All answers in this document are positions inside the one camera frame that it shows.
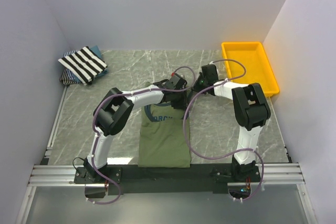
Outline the green motorcycle tank top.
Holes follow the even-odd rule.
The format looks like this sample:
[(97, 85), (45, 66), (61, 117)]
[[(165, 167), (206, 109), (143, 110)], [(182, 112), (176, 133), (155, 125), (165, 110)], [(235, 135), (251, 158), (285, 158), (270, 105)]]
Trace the green motorcycle tank top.
[(141, 108), (139, 167), (190, 167), (190, 149), (183, 133), (184, 114), (184, 109), (175, 109), (169, 102)]

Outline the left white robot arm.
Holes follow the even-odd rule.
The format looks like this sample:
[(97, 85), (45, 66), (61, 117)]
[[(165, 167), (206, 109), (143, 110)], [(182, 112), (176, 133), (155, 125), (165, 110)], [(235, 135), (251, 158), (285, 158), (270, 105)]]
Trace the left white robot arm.
[(98, 140), (93, 142), (90, 153), (83, 162), (87, 178), (93, 183), (99, 183), (104, 179), (112, 140), (123, 130), (132, 110), (143, 108), (150, 122), (164, 122), (177, 118), (169, 115), (153, 115), (150, 111), (151, 105), (171, 106), (172, 109), (181, 112), (186, 108), (186, 91), (181, 91), (186, 88), (186, 84), (185, 80), (165, 79), (133, 91), (110, 89), (93, 113), (93, 130)]

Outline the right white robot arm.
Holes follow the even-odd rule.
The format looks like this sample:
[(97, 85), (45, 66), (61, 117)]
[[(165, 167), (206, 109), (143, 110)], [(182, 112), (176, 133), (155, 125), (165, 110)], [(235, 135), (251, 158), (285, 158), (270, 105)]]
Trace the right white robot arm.
[(237, 150), (221, 157), (232, 156), (230, 170), (219, 172), (216, 176), (227, 181), (245, 181), (258, 172), (256, 148), (259, 135), (271, 116), (261, 85), (258, 83), (239, 84), (227, 79), (220, 81), (217, 77), (207, 78), (200, 73), (193, 90), (197, 94), (191, 102), (206, 92), (233, 101), (235, 119), (239, 124)]

